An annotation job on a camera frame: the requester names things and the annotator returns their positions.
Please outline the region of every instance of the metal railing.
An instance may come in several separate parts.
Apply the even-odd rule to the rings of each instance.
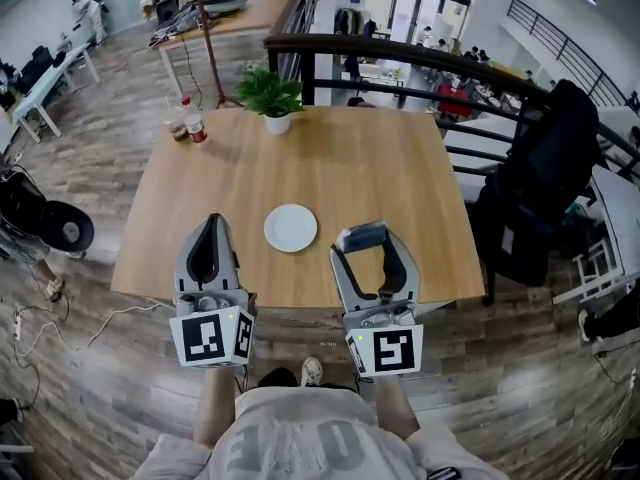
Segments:
[[[279,73],[285,79],[302,81],[302,101],[305,105],[315,104],[317,88],[381,92],[395,94],[400,97],[431,100],[440,104],[454,104],[476,112],[500,116],[515,121],[518,125],[532,123],[529,111],[536,110],[544,113],[548,108],[546,106],[549,98],[547,91],[510,73],[466,59],[460,55],[365,36],[309,34],[309,25],[312,20],[311,10],[315,10],[316,3],[317,0],[290,0],[288,10],[285,10],[285,13],[289,12],[290,14],[281,16],[264,41],[269,55],[270,69]],[[456,97],[457,95],[451,96],[450,93],[448,95],[440,90],[433,92],[410,87],[384,85],[373,81],[364,82],[361,79],[352,81],[317,78],[316,55],[318,54],[333,55],[334,59],[355,55],[357,57],[393,60],[417,69],[429,68],[431,71],[453,73],[459,75],[462,79],[470,79],[476,82],[468,85],[468,87],[472,88],[467,92],[468,99],[460,99],[460,97]],[[488,102],[485,103],[481,99],[472,98],[470,95],[473,87],[478,82],[493,87],[497,92],[517,95],[522,101],[520,113],[513,113],[503,106],[495,106]],[[440,130],[451,130],[503,143],[512,143],[514,139],[513,136],[510,137],[492,131],[463,126],[443,118],[438,118],[435,121]],[[516,126],[516,134],[519,133],[518,128],[520,127]],[[640,153],[614,131],[600,124],[599,134],[627,152],[632,159],[640,162]],[[447,151],[451,154],[496,162],[477,169],[455,164],[453,166],[454,171],[458,173],[483,177],[490,174],[499,163],[506,160],[505,156],[481,150],[447,146]]]
[[[269,35],[308,34],[317,5],[318,0],[289,0]],[[283,78],[296,79],[300,70],[300,57],[295,53],[269,55],[269,69],[280,73]]]
[[[522,0],[511,0],[507,16],[542,43],[599,107],[627,104],[627,98],[587,52]]]

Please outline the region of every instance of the potted plant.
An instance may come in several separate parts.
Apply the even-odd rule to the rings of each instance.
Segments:
[[[282,135],[291,126],[291,114],[302,112],[302,84],[284,81],[277,73],[256,66],[244,72],[236,89],[238,97],[249,110],[263,115],[267,128]]]

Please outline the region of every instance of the wooden pole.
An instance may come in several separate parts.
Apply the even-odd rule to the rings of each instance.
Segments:
[[[218,102],[216,104],[216,108],[220,108],[221,105],[225,103],[233,103],[239,107],[242,107],[242,103],[240,103],[235,98],[229,98],[224,93],[222,88],[222,83],[220,82],[220,75],[218,74],[218,66],[216,64],[216,58],[213,54],[213,46],[211,45],[211,34],[209,33],[209,17],[207,15],[207,11],[204,9],[204,0],[198,1],[198,9],[200,10],[200,21],[202,22],[202,30],[204,31],[204,42],[207,45],[207,52],[209,53],[209,63],[211,64],[211,71],[213,71],[213,81],[216,85],[216,89],[218,91]]]

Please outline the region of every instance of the green plant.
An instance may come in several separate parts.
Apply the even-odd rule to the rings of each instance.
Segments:
[[[236,94],[249,110],[267,117],[283,117],[304,110],[300,101],[302,84],[285,82],[263,67],[245,71]]]

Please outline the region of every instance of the white flower pot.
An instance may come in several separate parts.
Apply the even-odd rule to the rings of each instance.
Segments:
[[[264,120],[267,122],[267,128],[274,135],[287,133],[289,128],[291,128],[291,114],[287,114],[283,117],[264,116]]]

